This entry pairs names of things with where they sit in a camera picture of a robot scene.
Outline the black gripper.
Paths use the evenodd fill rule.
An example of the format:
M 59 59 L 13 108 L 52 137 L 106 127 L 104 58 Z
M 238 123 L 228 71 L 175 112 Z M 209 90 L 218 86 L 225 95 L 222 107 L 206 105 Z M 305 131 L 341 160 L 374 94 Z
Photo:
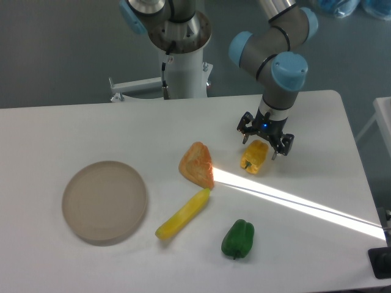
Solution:
M 283 133 L 286 121 L 272 120 L 270 111 L 263 115 L 258 110 L 255 117 L 245 112 L 236 129 L 243 135 L 242 144 L 246 144 L 250 136 L 259 136 L 268 141 L 274 149 L 271 159 L 275 160 L 278 154 L 287 156 L 293 146 L 294 135 Z

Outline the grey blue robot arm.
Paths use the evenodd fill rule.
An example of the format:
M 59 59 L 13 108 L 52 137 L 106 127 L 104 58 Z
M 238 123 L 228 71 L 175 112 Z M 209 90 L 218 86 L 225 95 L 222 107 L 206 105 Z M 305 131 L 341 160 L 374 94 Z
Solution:
M 263 35 L 241 32 L 228 49 L 230 60 L 265 90 L 256 115 L 245 113 L 238 131 L 244 139 L 267 140 L 275 154 L 285 156 L 294 135 L 284 133 L 283 127 L 308 71 L 306 60 L 294 49 L 316 33 L 318 20 L 294 1 L 262 1 L 260 5 L 269 29 Z M 205 97 L 212 66 L 203 61 L 203 50 L 211 39 L 211 24 L 195 2 L 120 1 L 119 9 L 127 25 L 137 34 L 148 35 L 158 50 L 157 84 L 163 98 Z

